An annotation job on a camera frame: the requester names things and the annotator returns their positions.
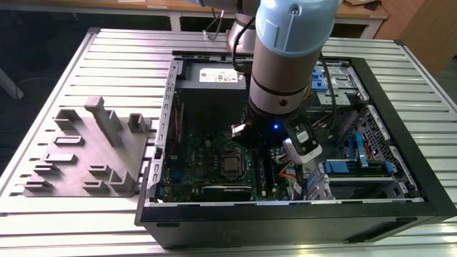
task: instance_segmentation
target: white label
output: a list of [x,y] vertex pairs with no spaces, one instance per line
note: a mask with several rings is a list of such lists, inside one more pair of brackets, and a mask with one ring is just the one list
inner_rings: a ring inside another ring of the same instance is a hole
[[147,8],[153,8],[153,9],[167,9],[167,6],[165,6],[165,5],[147,5]]
[[297,193],[301,195],[301,186],[298,185],[298,183],[295,182],[293,184],[293,189],[297,191]]
[[199,70],[199,82],[237,83],[237,72],[234,69],[207,69]]

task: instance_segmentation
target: aluminum slotted table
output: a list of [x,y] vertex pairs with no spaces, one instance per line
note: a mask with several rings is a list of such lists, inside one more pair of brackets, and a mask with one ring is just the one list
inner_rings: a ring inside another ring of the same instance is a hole
[[[171,50],[225,51],[225,36],[201,33],[90,29],[0,178],[0,255],[179,255],[133,225],[137,197],[26,198],[22,185],[58,127],[59,108],[82,109],[103,97],[118,117],[141,113],[157,127]],[[327,40],[324,56],[360,57],[412,135],[447,194],[457,202],[457,106],[407,47],[386,40]],[[153,147],[145,157],[153,155]],[[406,230],[375,243],[186,250],[198,255],[450,256],[457,218]]]

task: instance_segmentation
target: black cable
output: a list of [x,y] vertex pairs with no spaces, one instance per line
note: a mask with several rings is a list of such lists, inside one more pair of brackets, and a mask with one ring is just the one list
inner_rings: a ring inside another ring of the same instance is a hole
[[234,38],[233,50],[231,50],[231,65],[233,65],[233,68],[234,68],[235,71],[241,71],[241,67],[235,63],[235,48],[237,48],[237,44],[239,43],[239,38],[241,38],[243,32],[247,30],[247,28],[250,27],[253,22],[254,22],[254,18],[250,19],[250,21],[242,27],[242,30],[239,31],[239,33],[235,35],[235,38]]
[[328,73],[328,67],[326,66],[326,62],[323,59],[323,55],[322,52],[319,54],[319,59],[320,59],[320,63],[323,66],[323,71],[324,71],[324,78],[326,78],[326,85],[328,87],[328,91],[330,91],[330,97],[331,97],[331,107],[332,107],[332,120],[331,120],[331,124],[330,124],[330,131],[332,131],[334,129],[334,124],[335,124],[335,97],[334,97],[334,91],[332,91],[332,85],[331,85],[331,78],[330,78],[330,73]]
[[[203,34],[207,36],[207,38],[209,38],[209,40],[210,40],[211,42],[215,41],[217,36],[218,36],[218,34],[219,34],[219,31],[221,31],[221,25],[222,25],[222,20],[223,20],[223,11],[222,11],[221,14],[215,17],[215,13],[214,13],[214,10],[213,10],[213,16],[214,16],[214,19],[213,19],[211,23],[209,23],[206,29],[202,31]],[[215,22],[217,20],[219,20],[219,22],[218,22],[218,24],[217,24],[215,35],[214,35],[213,38],[210,38],[209,33],[207,33],[207,29],[211,27],[211,25],[214,24],[214,22]]]

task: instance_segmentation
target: floor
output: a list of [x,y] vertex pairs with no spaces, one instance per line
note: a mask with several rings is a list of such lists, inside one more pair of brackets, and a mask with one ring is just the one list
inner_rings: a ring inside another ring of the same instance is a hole
[[[210,20],[185,18],[182,29],[201,31]],[[223,21],[221,31],[231,22]],[[25,94],[14,100],[0,89],[0,174],[89,27],[170,30],[166,17],[0,11],[0,35],[7,35],[0,38],[0,68]],[[436,80],[457,100],[457,59]]]

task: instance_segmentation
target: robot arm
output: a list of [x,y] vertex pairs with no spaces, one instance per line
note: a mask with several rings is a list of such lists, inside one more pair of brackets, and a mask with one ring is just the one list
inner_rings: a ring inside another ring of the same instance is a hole
[[334,24],[338,0],[189,0],[255,16],[253,108],[282,115],[301,103]]
[[305,114],[294,111],[311,86],[311,73],[332,30],[338,0],[191,0],[201,5],[255,16],[255,44],[245,124],[231,126],[231,138],[255,145],[257,134],[277,145],[270,132],[282,124],[282,145],[295,164],[319,155]]

